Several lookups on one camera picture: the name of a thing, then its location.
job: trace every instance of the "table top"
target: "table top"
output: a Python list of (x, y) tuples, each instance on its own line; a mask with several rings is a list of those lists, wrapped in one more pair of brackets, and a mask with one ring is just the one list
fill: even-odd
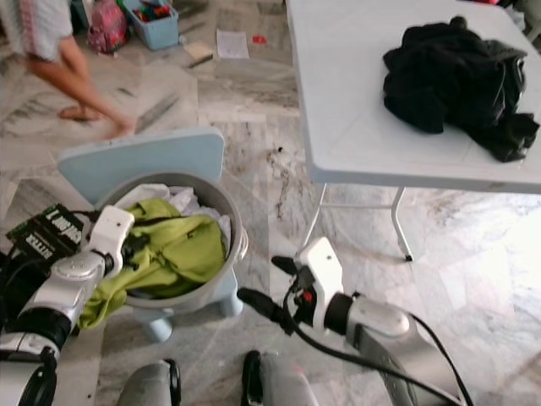
[(312, 180), (541, 194), (541, 130), (526, 159), (501, 163), (463, 131), (424, 134), (383, 104), (382, 57), (404, 30), (460, 14), (483, 38), (528, 52), (518, 112), (541, 122), (541, 57), (503, 9), (453, 0), (289, 0), (287, 7)]

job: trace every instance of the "laundry basket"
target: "laundry basket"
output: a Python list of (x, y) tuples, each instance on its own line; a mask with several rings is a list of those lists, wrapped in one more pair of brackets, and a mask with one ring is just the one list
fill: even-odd
[(144, 4), (140, 0), (123, 0), (126, 13), (130, 21), (134, 24), (134, 30), (137, 36), (151, 50), (172, 47), (178, 44), (178, 13), (165, 0), (155, 0), (153, 3), (167, 5), (171, 10), (171, 16), (165, 19), (157, 19), (145, 23), (135, 15), (134, 10), (139, 9)]
[(114, 205), (131, 189), (139, 184), (165, 184), (167, 186), (183, 186), (194, 188), (195, 195), (202, 206), (213, 207), (222, 215), (231, 219), (231, 247), (223, 268), (209, 282), (194, 291), (170, 299), (142, 299), (130, 296), (126, 305), (134, 308), (134, 315), (147, 327), (147, 332), (154, 341), (165, 341), (171, 334), (171, 325), (166, 318), (176, 313), (187, 313), (218, 302), (226, 316), (236, 315), (242, 310), (242, 303), (237, 299), (233, 266), (248, 250), (248, 235), (243, 229), (240, 212), (231, 196), (219, 185), (198, 176), (180, 173), (150, 173), (138, 176), (112, 190), (96, 204), (101, 209), (106, 205)]

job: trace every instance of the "person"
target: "person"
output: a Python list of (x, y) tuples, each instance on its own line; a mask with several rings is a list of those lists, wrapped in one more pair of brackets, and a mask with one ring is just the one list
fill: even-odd
[(90, 82), (85, 55), (73, 37), (70, 0), (1, 0), (0, 16), (15, 53), (27, 69), (78, 105), (58, 116), (76, 121), (102, 117), (113, 123), (107, 138), (132, 134), (136, 121), (110, 105)]

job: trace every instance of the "marble floor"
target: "marble floor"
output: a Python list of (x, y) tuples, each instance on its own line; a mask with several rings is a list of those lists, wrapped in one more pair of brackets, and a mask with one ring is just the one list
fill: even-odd
[[(222, 185), (243, 213), (250, 249), (235, 268), (240, 284), (273, 297), (287, 278), (270, 264), (292, 254), (314, 207), (304, 165), (298, 97), (287, 18), (279, 5), (209, 2), (181, 20), (190, 41), (216, 44), (216, 28), (264, 35), (247, 61), (214, 60), (186, 69), (182, 48), (148, 52), (131, 41), (117, 58), (81, 45), (98, 89), (139, 117), (138, 132), (217, 127), (226, 140)], [(29, 76), (0, 47), (0, 232), (60, 201), (86, 203), (61, 177), (59, 151), (99, 140), (102, 123), (60, 122), (69, 99)], [(331, 198), (387, 202), (394, 190), (331, 187)], [(541, 197), (453, 190), (407, 190), (401, 217), (417, 260), (406, 263), (386, 211), (326, 211), (315, 230), (329, 237), (344, 268), (347, 292), (403, 306), (439, 334), (477, 405), (536, 405), (541, 398)], [(7, 242), (0, 240), (5, 250)], [(164, 357), (180, 364), (183, 404), (239, 404), (243, 356), (276, 351), (301, 366), (322, 406), (390, 405), (374, 372), (331, 359), (286, 337), (246, 309), (223, 320), (216, 309), (173, 318), (163, 344), (150, 343), (129, 310), (65, 348), (56, 406), (114, 406), (138, 367)], [(326, 337), (341, 346), (332, 334)]]

